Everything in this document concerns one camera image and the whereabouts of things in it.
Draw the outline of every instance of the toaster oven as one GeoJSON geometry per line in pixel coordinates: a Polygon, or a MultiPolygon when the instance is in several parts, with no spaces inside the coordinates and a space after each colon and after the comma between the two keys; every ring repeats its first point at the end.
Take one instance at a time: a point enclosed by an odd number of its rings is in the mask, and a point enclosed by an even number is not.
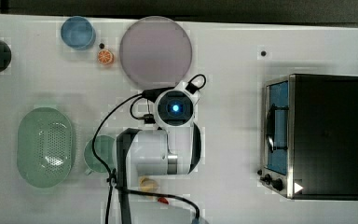
{"type": "Polygon", "coordinates": [[[358,77],[265,84],[260,182],[288,199],[358,200],[358,77]]]}

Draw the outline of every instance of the white tabletop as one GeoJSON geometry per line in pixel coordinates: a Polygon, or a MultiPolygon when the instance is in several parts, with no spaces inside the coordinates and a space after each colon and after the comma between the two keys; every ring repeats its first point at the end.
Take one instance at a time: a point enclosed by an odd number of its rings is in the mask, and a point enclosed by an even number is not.
{"type": "MultiPolygon", "coordinates": [[[[0,37],[12,49],[10,67],[0,74],[0,224],[103,223],[106,175],[84,175],[83,149],[101,119],[140,90],[117,60],[96,62],[98,44],[118,56],[125,30],[134,21],[89,19],[97,36],[92,49],[63,44],[66,18],[0,15],[0,37]],[[32,109],[58,108],[76,128],[76,161],[51,189],[36,189],[16,165],[17,130],[32,109]]],[[[202,73],[197,123],[202,159],[190,175],[153,177],[160,192],[197,203],[209,223],[358,223],[358,202],[287,201],[257,181],[261,146],[261,88],[266,80],[292,73],[358,76],[358,29],[179,22],[193,45],[186,76],[202,73]],[[267,52],[266,57],[260,51],[267,52]]],[[[128,127],[129,105],[102,133],[116,136],[128,127]]],[[[115,192],[111,223],[119,223],[115,192]]]]}

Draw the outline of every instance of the cable connector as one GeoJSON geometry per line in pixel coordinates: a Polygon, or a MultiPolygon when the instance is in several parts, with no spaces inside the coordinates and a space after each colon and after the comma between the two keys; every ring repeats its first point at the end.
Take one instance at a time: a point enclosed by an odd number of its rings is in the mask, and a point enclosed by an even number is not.
{"type": "Polygon", "coordinates": [[[109,185],[112,185],[112,183],[117,183],[116,169],[113,169],[112,174],[109,175],[109,178],[106,179],[106,182],[109,183],[109,185]]]}
{"type": "Polygon", "coordinates": [[[145,114],[142,119],[145,121],[145,124],[154,124],[156,121],[154,120],[153,114],[145,114]]]}
{"type": "Polygon", "coordinates": [[[196,85],[194,85],[193,83],[188,83],[188,85],[186,86],[186,90],[188,92],[190,92],[191,94],[194,94],[194,92],[196,92],[199,89],[199,87],[197,87],[196,85]]]}
{"type": "Polygon", "coordinates": [[[155,103],[157,98],[165,91],[172,90],[174,87],[159,88],[153,90],[146,90],[142,92],[142,97],[155,103]]]}

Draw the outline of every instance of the green colander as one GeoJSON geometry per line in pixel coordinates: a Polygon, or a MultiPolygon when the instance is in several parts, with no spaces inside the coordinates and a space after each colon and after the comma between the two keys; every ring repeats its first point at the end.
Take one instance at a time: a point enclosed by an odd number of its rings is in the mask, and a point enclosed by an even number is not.
{"type": "Polygon", "coordinates": [[[41,107],[28,113],[18,132],[17,168],[32,186],[50,188],[72,168],[73,131],[58,110],[41,107]]]}

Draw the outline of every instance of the gray floor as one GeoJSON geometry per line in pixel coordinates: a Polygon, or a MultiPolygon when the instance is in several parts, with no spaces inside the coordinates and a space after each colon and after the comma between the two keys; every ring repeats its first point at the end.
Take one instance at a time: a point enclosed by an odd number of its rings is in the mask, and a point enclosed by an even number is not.
{"type": "Polygon", "coordinates": [[[0,13],[358,27],[358,0],[0,0],[0,13]]]}

